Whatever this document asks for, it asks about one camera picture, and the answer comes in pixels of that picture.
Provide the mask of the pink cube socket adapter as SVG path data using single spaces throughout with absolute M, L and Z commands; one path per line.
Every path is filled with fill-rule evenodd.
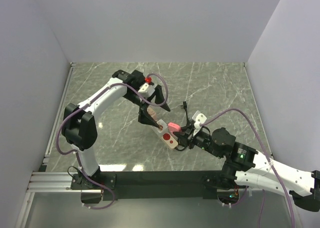
M 154 120 L 154 121 L 158 121 L 158 118 L 157 118 L 157 114 L 156 114 L 156 112 L 155 112 L 155 110 L 151 107 L 151 106 L 149 106 L 148 108 L 147 108 L 147 112 L 148 112 L 148 114 L 151 116 L 151 118 Z

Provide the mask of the pink plug adapter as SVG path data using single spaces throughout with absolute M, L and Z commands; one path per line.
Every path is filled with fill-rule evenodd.
M 167 127 L 168 127 L 168 130 L 171 132 L 171 133 L 174 133 L 174 132 L 181 132 L 182 129 L 181 127 L 178 125 L 178 124 L 175 124 L 175 123 L 168 123 L 167 124 Z

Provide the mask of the beige power strip red sockets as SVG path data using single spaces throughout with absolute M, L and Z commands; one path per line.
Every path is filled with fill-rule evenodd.
M 173 138 L 169 130 L 162 137 L 157 137 L 171 150 L 174 150 L 178 146 L 178 142 Z

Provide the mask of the white cube socket adapter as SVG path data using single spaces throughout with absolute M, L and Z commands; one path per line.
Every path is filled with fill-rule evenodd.
M 168 132 L 168 126 L 162 119 L 159 119 L 157 121 L 157 124 L 158 127 L 152 127 L 152 130 L 157 136 L 162 137 L 165 133 Z

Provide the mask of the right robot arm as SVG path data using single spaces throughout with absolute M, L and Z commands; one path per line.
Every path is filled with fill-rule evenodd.
M 224 127 L 208 133 L 203 127 L 197 133 L 192 126 L 174 132 L 178 143 L 189 149 L 195 146 L 207 153 L 225 158 L 221 171 L 214 178 L 206 178 L 209 186 L 229 190 L 236 186 L 251 186 L 285 196 L 294 204 L 311 212 L 320 210 L 320 173 L 292 168 L 262 152 L 236 141 Z

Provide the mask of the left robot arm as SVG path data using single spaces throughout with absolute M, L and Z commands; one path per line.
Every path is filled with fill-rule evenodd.
M 87 188 L 96 188 L 100 182 L 100 167 L 93 150 L 98 137 L 96 121 L 111 104 L 120 98 L 129 100 L 138 106 L 138 122 L 155 128 L 159 128 L 159 125 L 148 113 L 148 107 L 161 107 L 170 111 L 166 82 L 156 74 L 162 85 L 155 85 L 152 76 L 153 74 L 144 76 L 138 70 L 132 73 L 118 70 L 91 97 L 77 105 L 69 103 L 65 107 L 63 121 L 55 137 L 56 149 L 62 155 L 76 155 L 84 174 L 82 183 Z

